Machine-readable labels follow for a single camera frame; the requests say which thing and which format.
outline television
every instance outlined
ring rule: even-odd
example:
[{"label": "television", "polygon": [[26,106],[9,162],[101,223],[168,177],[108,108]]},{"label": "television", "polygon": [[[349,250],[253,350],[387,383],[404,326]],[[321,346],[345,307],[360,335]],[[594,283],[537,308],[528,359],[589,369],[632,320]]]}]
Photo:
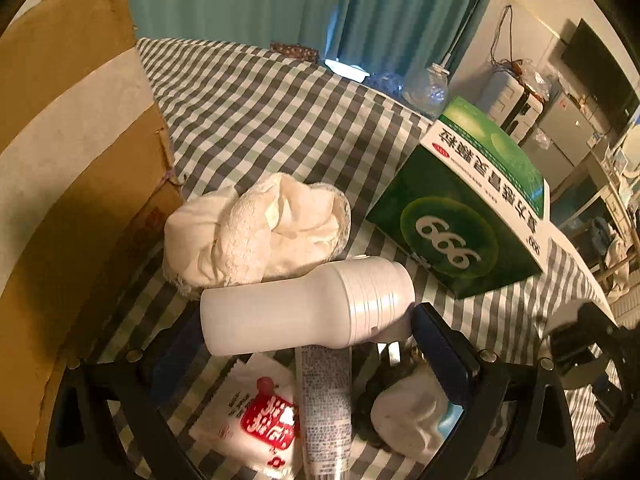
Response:
[{"label": "television", "polygon": [[638,108],[638,96],[620,65],[584,20],[580,20],[562,53],[562,61],[586,87],[614,131],[622,133]]}]

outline storage box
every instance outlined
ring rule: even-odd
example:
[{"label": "storage box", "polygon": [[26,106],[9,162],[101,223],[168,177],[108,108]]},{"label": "storage box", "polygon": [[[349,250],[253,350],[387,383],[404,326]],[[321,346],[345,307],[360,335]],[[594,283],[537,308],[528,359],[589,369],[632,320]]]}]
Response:
[{"label": "storage box", "polygon": [[548,195],[518,145],[457,97],[367,219],[466,298],[546,269]]},{"label": "storage box", "polygon": [[0,37],[0,433],[25,463],[182,201],[134,42],[127,0],[43,0]]}]

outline plaid fabric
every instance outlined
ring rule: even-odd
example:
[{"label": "plaid fabric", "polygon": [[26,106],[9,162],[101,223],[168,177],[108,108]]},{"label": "plaid fabric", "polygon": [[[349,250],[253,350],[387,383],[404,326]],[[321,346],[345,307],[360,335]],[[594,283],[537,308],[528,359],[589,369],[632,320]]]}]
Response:
[{"label": "plaid fabric", "polygon": [[[142,39],[138,49],[171,130],[177,173],[187,198],[223,186],[235,186],[242,193],[265,172],[275,171],[303,182],[336,185],[352,207],[344,256],[380,254],[402,263],[418,296],[430,301],[450,326],[461,330],[476,348],[493,349],[508,362],[533,363],[549,314],[572,298],[594,298],[576,262],[552,242],[546,274],[484,296],[455,300],[433,275],[374,229],[365,220],[367,209],[430,125],[392,99],[322,67],[257,47]],[[185,300],[162,278],[161,260],[162,247],[157,247],[133,278],[95,346],[96,360],[108,362],[123,357],[127,349],[144,348],[183,310]],[[274,357],[292,365],[290,350]],[[188,435],[233,362],[212,357],[203,346],[173,400],[161,410],[208,478],[257,475]],[[360,372],[354,370],[354,383]],[[580,457],[593,449],[594,429],[601,418],[588,388],[567,397]],[[136,472],[149,476],[115,403],[113,413]],[[411,479],[422,469],[357,437],[351,457],[354,478]]]}]

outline green circle logo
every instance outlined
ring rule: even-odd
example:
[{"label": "green circle logo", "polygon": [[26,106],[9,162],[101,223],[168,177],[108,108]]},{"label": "green circle logo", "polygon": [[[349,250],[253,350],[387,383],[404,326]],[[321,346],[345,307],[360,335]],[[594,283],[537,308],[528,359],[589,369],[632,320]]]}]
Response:
[{"label": "green circle logo", "polygon": [[400,230],[414,253],[447,276],[479,278],[498,259],[491,226],[475,210],[450,198],[414,200],[402,210]]}]

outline metal bolt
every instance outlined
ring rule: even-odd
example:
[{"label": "metal bolt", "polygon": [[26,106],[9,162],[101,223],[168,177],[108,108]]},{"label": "metal bolt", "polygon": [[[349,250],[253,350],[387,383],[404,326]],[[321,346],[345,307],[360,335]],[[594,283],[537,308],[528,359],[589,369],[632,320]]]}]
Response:
[{"label": "metal bolt", "polygon": [[493,350],[481,350],[480,358],[487,363],[495,363],[498,360],[498,356]]},{"label": "metal bolt", "polygon": [[140,361],[142,357],[142,350],[129,350],[124,358],[130,363],[135,363],[136,361]]},{"label": "metal bolt", "polygon": [[80,359],[78,359],[77,357],[70,357],[66,362],[66,367],[69,368],[69,370],[75,370],[79,366],[80,366]]},{"label": "metal bolt", "polygon": [[540,359],[540,366],[542,366],[545,370],[549,372],[554,369],[554,362],[548,357],[543,357]]}]

